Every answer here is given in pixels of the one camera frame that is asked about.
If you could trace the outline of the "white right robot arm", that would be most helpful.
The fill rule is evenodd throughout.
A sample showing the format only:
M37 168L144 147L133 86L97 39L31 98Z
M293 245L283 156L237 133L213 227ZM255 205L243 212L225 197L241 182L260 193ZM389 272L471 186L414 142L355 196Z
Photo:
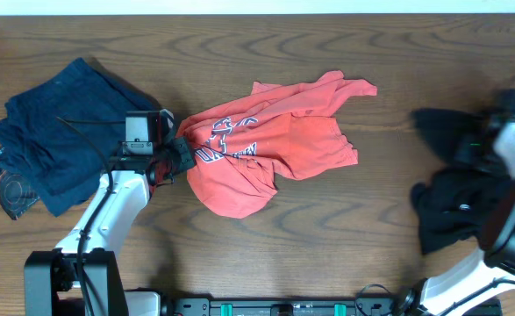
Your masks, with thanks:
M411 188L424 255L476 238L453 268L419 281L396 315L499 315L497 295L515 290L515 89L477 114L421 109L416 128L447 167Z

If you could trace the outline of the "orange soccer t-shirt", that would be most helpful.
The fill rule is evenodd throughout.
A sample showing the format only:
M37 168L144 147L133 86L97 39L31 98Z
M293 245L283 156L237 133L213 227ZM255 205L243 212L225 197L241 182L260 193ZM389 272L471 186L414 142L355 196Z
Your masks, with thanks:
M187 173L197 198L219 216L243 219L277 193L275 176L304 180L352 166L358 152L334 117L375 85L330 71L314 83L259 83L249 96L186 118L178 128L195 151Z

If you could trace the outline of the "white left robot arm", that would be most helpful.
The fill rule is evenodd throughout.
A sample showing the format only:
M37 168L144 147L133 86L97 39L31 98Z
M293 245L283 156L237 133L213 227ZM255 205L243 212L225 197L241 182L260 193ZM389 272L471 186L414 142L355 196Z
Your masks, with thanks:
M156 291L124 289L117 258L133 221L154 191L195 166L192 147L177 137L170 111L130 111L125 139L104 171L96 195L68 235L50 251L34 251L25 262L25 312L59 315L59 298L82 293L84 315L171 315L173 304Z

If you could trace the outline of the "black garment with white logos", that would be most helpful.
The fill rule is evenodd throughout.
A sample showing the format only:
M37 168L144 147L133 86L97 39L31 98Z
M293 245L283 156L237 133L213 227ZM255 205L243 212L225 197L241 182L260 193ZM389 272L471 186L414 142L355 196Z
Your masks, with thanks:
M416 183L410 199L418 216L421 253L477 236L513 184L508 176L473 169L443 169L429 183Z

